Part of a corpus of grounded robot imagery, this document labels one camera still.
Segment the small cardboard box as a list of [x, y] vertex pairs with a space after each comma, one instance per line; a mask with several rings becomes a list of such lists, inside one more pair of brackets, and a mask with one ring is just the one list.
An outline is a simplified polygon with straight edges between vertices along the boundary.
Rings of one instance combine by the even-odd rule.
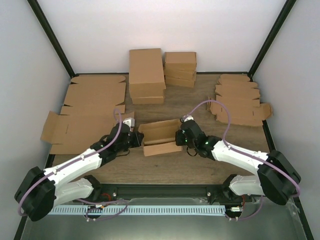
[[143, 154], [145, 157], [181, 152], [182, 146], [176, 145], [176, 131], [180, 129], [179, 119], [140, 124], [138, 131], [144, 134]]

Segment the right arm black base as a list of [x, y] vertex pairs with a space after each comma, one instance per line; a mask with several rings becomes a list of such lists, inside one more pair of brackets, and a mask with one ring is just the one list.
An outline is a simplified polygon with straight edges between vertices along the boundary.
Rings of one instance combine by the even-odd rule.
[[252, 196], [236, 195], [230, 189], [229, 182], [224, 182], [223, 184], [209, 184], [205, 186], [205, 190], [207, 193], [207, 200], [210, 204], [213, 204], [213, 203], [238, 204], [238, 203], [242, 203], [243, 200], [245, 200], [245, 202], [251, 202], [253, 200]]

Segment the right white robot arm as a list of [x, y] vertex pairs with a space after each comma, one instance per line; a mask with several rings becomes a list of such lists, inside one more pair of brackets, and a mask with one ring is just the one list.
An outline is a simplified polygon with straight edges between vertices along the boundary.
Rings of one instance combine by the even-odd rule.
[[202, 158], [224, 162], [251, 173], [232, 175], [222, 188], [223, 198], [229, 202], [241, 195], [261, 195], [284, 206], [298, 193], [301, 177], [288, 159], [277, 150], [270, 153], [245, 149], [214, 135], [206, 135], [199, 125], [188, 119], [175, 133], [177, 146], [195, 150]]

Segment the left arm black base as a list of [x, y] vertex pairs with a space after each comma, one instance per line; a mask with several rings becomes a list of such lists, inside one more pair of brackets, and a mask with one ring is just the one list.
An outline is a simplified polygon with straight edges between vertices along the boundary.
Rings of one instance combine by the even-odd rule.
[[109, 202], [115, 201], [118, 195], [118, 188], [113, 184], [102, 184], [100, 190], [93, 190], [93, 192], [83, 200], [87, 202]]

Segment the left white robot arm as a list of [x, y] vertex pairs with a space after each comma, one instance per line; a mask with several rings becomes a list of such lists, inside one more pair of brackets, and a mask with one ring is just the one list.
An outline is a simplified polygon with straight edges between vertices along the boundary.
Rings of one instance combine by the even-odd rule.
[[143, 133], [132, 131], [131, 125], [122, 121], [78, 156], [53, 167], [31, 168], [14, 195], [18, 214], [36, 222], [70, 201], [97, 202], [102, 196], [101, 184], [86, 173], [115, 160], [119, 153], [140, 147], [143, 138]]

